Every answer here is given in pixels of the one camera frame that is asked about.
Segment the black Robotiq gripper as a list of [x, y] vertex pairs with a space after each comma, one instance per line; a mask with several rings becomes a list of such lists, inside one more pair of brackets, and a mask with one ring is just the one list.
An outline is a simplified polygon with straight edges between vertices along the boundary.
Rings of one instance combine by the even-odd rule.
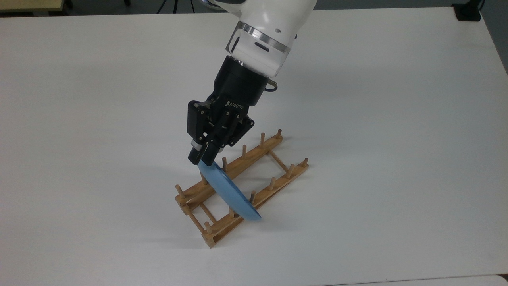
[[[190, 101], [187, 109], [187, 133], [192, 137], [188, 156], [192, 164], [211, 166], [227, 145], [236, 144], [254, 125], [248, 117], [256, 105], [268, 78], [227, 56], [214, 80], [208, 101]], [[211, 117], [217, 118], [213, 123]]]

